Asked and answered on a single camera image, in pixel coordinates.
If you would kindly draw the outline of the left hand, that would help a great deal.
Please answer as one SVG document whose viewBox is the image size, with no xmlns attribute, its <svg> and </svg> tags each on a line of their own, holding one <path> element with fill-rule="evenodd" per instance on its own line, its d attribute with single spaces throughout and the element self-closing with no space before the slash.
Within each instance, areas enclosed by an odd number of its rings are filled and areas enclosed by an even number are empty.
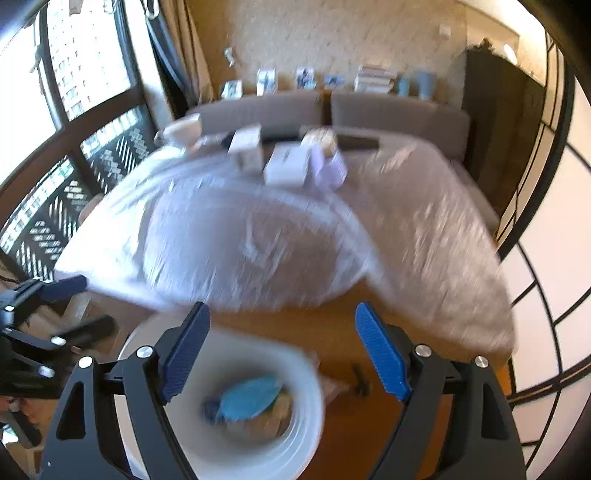
<svg viewBox="0 0 591 480">
<path fill-rule="evenodd" d="M 2 396 L 1 425 L 8 425 L 25 448 L 40 446 L 56 406 L 56 400 Z"/>
</svg>

